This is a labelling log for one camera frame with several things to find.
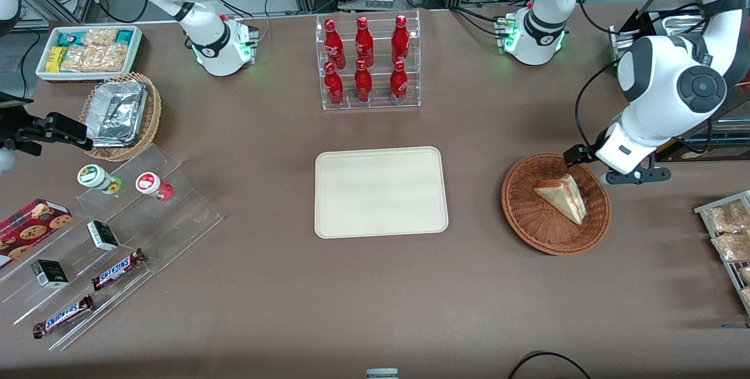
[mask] brown wicker basket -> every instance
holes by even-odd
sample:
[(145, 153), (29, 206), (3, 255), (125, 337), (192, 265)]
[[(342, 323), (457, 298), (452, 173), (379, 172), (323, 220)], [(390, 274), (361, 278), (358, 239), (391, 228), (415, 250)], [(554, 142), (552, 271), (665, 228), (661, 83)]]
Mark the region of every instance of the brown wicker basket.
[[(126, 80), (138, 80), (148, 87), (148, 96), (146, 97), (145, 109), (143, 110), (143, 121), (141, 122), (141, 131), (138, 142), (129, 148), (94, 148), (91, 151), (86, 152), (86, 154), (91, 157), (104, 159), (110, 162), (127, 161), (138, 155), (154, 141), (156, 131), (159, 128), (159, 117), (161, 117), (161, 96), (159, 96), (159, 91), (156, 90), (154, 84), (148, 80), (147, 77), (139, 73), (120, 74), (111, 79), (104, 80), (104, 82), (116, 83), (124, 82)], [(91, 91), (91, 93), (88, 94), (86, 103), (83, 105), (83, 111), (81, 111), (81, 115), (78, 117), (80, 122), (86, 120), (88, 107), (91, 105), (91, 98), (93, 96), (94, 91)]]
[[(577, 225), (536, 192), (539, 182), (570, 173), (581, 190), (586, 217)], [(541, 153), (516, 162), (506, 174), (501, 192), (503, 211), (511, 227), (526, 243), (549, 254), (589, 251), (607, 233), (611, 220), (609, 197), (597, 176), (584, 165), (568, 170), (562, 155)]]

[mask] foil container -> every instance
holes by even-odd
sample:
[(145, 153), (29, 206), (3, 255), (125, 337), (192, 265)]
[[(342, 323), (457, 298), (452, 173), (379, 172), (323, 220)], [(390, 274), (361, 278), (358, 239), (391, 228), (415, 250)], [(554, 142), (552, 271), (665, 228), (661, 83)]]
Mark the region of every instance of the foil container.
[(138, 142), (148, 88), (137, 80), (102, 83), (86, 114), (86, 136), (94, 147), (131, 147)]

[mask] cookie box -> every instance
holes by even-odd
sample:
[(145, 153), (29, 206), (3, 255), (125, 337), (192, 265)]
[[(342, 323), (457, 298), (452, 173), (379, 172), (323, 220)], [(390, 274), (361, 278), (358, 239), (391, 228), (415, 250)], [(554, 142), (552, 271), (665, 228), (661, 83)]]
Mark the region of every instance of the cookie box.
[(72, 219), (64, 206), (36, 199), (0, 222), (0, 269)]

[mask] red bottle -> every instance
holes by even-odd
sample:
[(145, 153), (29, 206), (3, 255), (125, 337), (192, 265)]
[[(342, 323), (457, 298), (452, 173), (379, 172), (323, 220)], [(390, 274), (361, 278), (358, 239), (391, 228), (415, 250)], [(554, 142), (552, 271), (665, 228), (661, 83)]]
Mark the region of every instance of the red bottle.
[(333, 19), (327, 19), (324, 25), (326, 27), (326, 54), (329, 56), (329, 61), (336, 65), (336, 69), (343, 70), (346, 67), (346, 57), (343, 56), (341, 35), (336, 32), (336, 22)]
[(330, 104), (334, 107), (340, 107), (343, 105), (341, 77), (336, 73), (336, 67), (332, 62), (326, 62), (324, 68), (326, 69), (326, 77), (323, 78), (323, 83), (326, 84), (326, 93), (329, 96)]
[(407, 17), (403, 14), (396, 16), (396, 29), (391, 37), (393, 63), (399, 59), (406, 60), (409, 56), (409, 31), (407, 31)]
[(391, 102), (401, 105), (407, 99), (407, 82), (409, 77), (404, 72), (404, 61), (399, 59), (393, 64), (391, 73)]
[(357, 60), (357, 72), (354, 74), (354, 84), (357, 85), (357, 99), (367, 104), (373, 94), (373, 77), (367, 69), (364, 59)]
[(354, 38), (354, 45), (357, 47), (357, 58), (364, 59), (367, 67), (375, 64), (375, 47), (373, 46), (373, 34), (367, 28), (367, 17), (357, 18), (357, 36)]

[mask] brown table surface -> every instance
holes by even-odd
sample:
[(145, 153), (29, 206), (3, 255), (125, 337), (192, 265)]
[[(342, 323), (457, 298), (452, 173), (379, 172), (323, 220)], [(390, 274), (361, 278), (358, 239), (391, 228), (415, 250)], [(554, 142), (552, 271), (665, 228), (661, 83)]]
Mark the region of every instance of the brown table surface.
[[(603, 24), (633, 8), (590, 7)], [(504, 219), (509, 166), (579, 142), (576, 93), (608, 61), (581, 14), (549, 64), (526, 67), (452, 13), (421, 11), (422, 107), (380, 113), (321, 110), (314, 21), (273, 19), (257, 64), (226, 78), (196, 64), (177, 24), (141, 25), (138, 69), (163, 99), (156, 142), (227, 218), (63, 352), (0, 307), (3, 379), (356, 378), (389, 366), (405, 379), (506, 377), (540, 349), (593, 377), (748, 377), (750, 331), (720, 329), (746, 319), (742, 305), (692, 213), (750, 189), (747, 163), (673, 163), (669, 182), (608, 189), (610, 230), (581, 256), (541, 254)], [(32, 113), (77, 117), (90, 90), (40, 81)], [(584, 128), (595, 136), (624, 106), (603, 76)], [(318, 238), (317, 155), (402, 146), (442, 153), (448, 229)], [(67, 202), (94, 161), (61, 144), (21, 155), (0, 178), (0, 217), (35, 197)], [(539, 358), (517, 377), (535, 373), (579, 377)]]

